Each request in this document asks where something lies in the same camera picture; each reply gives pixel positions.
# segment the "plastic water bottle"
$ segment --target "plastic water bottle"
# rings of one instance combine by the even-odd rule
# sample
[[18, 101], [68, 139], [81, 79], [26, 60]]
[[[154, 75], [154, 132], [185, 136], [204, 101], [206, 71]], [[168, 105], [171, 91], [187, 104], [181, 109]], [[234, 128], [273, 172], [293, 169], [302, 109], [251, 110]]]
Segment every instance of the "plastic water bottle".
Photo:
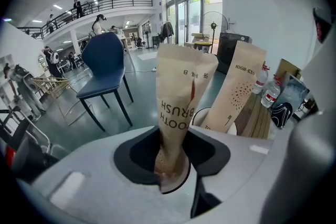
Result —
[[258, 94], [261, 92], [262, 88], [264, 87], [265, 82], [268, 79], [268, 70], [267, 66], [263, 65], [262, 70], [259, 72], [258, 78], [256, 83], [254, 84], [252, 93]]
[[269, 108], [275, 100], [277, 100], [279, 94], [280, 94], [280, 79], [277, 77], [274, 77], [274, 81], [271, 82], [266, 89], [265, 93], [262, 95], [261, 98], [261, 104]]

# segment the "gold wire chair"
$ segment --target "gold wire chair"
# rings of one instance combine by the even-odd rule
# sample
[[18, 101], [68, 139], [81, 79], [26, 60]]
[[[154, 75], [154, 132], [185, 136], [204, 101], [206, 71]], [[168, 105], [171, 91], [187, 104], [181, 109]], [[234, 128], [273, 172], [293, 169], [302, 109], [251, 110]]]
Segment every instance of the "gold wire chair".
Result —
[[78, 103], [80, 102], [79, 100], [72, 105], [69, 110], [67, 111], [67, 113], [63, 114], [62, 109], [60, 108], [58, 102], [57, 102], [57, 98], [62, 94], [61, 90], [63, 89], [72, 89], [76, 94], [78, 93], [73, 87], [71, 87], [71, 85], [69, 84], [69, 80], [68, 79], [64, 79], [64, 78], [53, 78], [53, 77], [36, 77], [36, 78], [32, 78], [32, 81], [38, 86], [40, 87], [41, 90], [43, 90], [45, 93], [50, 94], [53, 99], [56, 101], [57, 107], [59, 109], [59, 111], [61, 112], [64, 120], [66, 121], [66, 123], [70, 126], [72, 125], [76, 120], [78, 120], [81, 116], [83, 116], [83, 114], [86, 112], [86, 110], [83, 110], [82, 113], [79, 114], [79, 116], [77, 118], [75, 118], [72, 122], [68, 123], [66, 120], [66, 116], [69, 114], [69, 112], [71, 111], [71, 109]]

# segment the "bottle label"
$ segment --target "bottle label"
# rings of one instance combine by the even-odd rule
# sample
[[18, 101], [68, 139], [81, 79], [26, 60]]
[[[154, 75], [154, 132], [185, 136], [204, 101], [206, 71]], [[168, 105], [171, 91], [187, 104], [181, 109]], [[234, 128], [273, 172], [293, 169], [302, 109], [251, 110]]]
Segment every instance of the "bottle label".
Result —
[[264, 86], [264, 83], [260, 82], [260, 81], [256, 81], [255, 86], [262, 88]]
[[276, 98], [273, 98], [268, 93], [266, 94], [265, 98], [266, 98], [267, 101], [269, 101], [271, 103], [274, 103], [274, 101], [276, 100]]

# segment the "electric fan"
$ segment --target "electric fan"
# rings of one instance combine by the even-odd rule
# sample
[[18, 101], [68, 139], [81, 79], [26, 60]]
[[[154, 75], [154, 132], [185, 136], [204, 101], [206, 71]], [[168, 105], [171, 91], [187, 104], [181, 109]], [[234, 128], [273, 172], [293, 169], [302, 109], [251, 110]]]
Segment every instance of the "electric fan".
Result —
[[227, 19], [223, 14], [216, 11], [207, 12], [203, 16], [203, 34], [212, 35], [211, 53], [214, 39], [219, 39], [221, 32], [229, 29]]

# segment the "black railing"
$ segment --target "black railing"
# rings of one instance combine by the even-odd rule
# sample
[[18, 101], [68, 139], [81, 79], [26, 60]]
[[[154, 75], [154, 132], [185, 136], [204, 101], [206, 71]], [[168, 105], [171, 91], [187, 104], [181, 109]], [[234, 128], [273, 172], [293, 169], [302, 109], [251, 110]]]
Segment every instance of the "black railing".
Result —
[[[100, 13], [107, 9], [122, 7], [152, 7], [153, 0], [97, 0], [82, 4], [82, 15], [86, 16], [92, 13]], [[77, 9], [73, 8], [57, 16], [48, 25], [43, 27], [18, 27], [21, 31], [36, 38], [44, 39], [53, 31], [77, 19]]]

